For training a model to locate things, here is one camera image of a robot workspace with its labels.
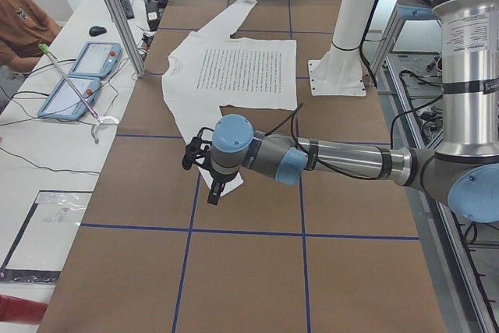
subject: person's sleeve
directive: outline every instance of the person's sleeve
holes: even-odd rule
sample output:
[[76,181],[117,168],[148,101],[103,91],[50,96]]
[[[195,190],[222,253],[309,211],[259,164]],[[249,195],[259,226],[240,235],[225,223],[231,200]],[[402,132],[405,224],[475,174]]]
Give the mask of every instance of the person's sleeve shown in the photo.
[[35,3],[34,0],[24,0],[24,2],[37,21],[40,24],[45,25],[48,21],[48,14],[37,3]]
[[8,65],[17,54],[4,42],[0,41],[0,66]]

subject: brown table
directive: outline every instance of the brown table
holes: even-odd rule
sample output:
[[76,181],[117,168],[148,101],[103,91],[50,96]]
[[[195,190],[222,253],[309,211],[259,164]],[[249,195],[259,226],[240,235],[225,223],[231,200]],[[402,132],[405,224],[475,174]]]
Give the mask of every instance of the brown table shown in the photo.
[[[243,170],[206,203],[163,102],[168,55],[235,0],[171,0],[39,333],[445,331],[403,188],[326,172],[283,186]],[[341,0],[258,0],[235,37],[296,39],[301,136],[381,144],[374,89],[312,97]],[[288,112],[223,108],[270,129]]]

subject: label on robot arm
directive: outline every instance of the label on robot arm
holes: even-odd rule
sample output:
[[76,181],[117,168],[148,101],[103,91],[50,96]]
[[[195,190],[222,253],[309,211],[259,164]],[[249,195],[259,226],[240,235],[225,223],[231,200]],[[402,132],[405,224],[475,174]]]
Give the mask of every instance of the label on robot arm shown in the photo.
[[447,21],[443,25],[445,57],[490,49],[490,14],[481,13]]

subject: person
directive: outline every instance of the person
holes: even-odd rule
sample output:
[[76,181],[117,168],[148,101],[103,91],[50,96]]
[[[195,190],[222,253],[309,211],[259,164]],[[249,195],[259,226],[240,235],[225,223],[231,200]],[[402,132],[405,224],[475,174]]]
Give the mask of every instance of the person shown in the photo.
[[0,0],[0,66],[30,72],[61,27],[33,0]]

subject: keyboard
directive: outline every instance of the keyboard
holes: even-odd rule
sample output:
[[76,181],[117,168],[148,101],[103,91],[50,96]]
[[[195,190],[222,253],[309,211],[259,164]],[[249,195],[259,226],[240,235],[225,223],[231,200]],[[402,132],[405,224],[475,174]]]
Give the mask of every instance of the keyboard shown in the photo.
[[135,17],[132,10],[132,5],[130,4],[130,0],[119,0],[122,4],[123,12],[125,12],[126,19],[132,19]]

